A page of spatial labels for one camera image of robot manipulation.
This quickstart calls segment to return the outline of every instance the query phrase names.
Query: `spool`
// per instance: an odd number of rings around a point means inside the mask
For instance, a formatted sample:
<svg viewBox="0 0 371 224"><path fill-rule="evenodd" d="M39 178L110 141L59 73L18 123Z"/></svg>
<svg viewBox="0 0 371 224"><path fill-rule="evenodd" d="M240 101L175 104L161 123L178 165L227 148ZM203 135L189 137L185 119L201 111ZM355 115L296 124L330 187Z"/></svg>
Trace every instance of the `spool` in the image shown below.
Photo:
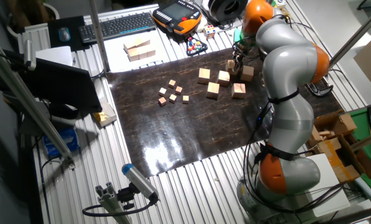
<svg viewBox="0 0 371 224"><path fill-rule="evenodd" d="M220 23L231 21L246 8L247 0L209 0L211 17Z"/></svg>

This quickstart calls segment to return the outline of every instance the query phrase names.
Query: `computer mouse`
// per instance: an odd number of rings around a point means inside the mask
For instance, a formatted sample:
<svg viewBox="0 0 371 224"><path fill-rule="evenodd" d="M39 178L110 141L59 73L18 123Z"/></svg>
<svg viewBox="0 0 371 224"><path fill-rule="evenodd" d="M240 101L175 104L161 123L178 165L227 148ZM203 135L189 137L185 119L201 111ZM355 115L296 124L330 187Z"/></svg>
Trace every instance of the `computer mouse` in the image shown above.
<svg viewBox="0 0 371 224"><path fill-rule="evenodd" d="M69 34L69 29L67 27L61 27L58 30L58 36L61 42L68 42L71 40L71 35Z"/></svg>

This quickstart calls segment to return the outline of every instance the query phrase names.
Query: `keyboard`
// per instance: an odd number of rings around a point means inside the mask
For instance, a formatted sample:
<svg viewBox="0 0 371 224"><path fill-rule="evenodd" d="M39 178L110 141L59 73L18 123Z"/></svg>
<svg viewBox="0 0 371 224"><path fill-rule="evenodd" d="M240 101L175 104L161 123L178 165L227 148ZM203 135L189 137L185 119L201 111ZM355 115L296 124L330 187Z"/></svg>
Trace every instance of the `keyboard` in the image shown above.
<svg viewBox="0 0 371 224"><path fill-rule="evenodd" d="M156 28L152 15L148 12L100 22L104 40L145 32ZM79 27L84 44L97 42L93 25Z"/></svg>

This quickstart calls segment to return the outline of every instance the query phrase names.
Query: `metal pole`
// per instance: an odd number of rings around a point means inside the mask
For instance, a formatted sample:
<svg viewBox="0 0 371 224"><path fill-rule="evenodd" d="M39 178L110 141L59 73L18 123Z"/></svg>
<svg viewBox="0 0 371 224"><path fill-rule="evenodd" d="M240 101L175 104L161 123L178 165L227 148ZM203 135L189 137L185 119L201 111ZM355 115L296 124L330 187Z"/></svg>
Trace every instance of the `metal pole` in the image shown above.
<svg viewBox="0 0 371 224"><path fill-rule="evenodd" d="M352 150L355 152L358 149L362 149L363 147L371 144L371 135L367 136L363 140L351 145Z"/></svg>
<svg viewBox="0 0 371 224"><path fill-rule="evenodd" d="M364 25L362 25L359 30L347 41L344 46L341 47L341 49L333 56L333 58L330 60L329 69L332 68L340 59L353 47L358 40L371 28L371 16L370 18L365 22Z"/></svg>
<svg viewBox="0 0 371 224"><path fill-rule="evenodd" d="M101 55L101 59L103 60L104 72L105 74L111 72L108 64L108 56L106 55L105 45L104 45L104 37L103 32L101 30L101 26L99 24L98 19L98 12L95 0L90 1L90 8L91 8L91 21L93 22L93 29L94 33L96 34L97 44L99 48L99 54Z"/></svg>
<svg viewBox="0 0 371 224"><path fill-rule="evenodd" d="M73 164L73 156L62 140L61 136L54 128L53 124L44 116L36 105L35 98L25 85L22 78L17 72L11 70L10 63L0 56L0 76L7 84L10 90L15 94L18 100L24 105L25 109L30 113L32 118L40 126L43 132L50 138L51 142L60 151L61 155Z"/></svg>

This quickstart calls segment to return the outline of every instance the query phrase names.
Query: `mouse pad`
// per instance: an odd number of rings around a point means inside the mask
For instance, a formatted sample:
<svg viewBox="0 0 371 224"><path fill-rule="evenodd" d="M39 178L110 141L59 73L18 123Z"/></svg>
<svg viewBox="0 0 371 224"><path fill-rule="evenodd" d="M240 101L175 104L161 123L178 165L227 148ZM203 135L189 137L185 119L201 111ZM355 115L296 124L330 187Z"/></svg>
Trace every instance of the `mouse pad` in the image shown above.
<svg viewBox="0 0 371 224"><path fill-rule="evenodd" d="M58 19L48 23L48 35L50 37L51 48L69 46L71 51L86 50L90 48L89 44L84 44L81 41L79 27L84 26L85 21L83 16L76 16L66 19ZM62 27L67 27L71 40L69 42L61 42L58 36L58 30Z"/></svg>

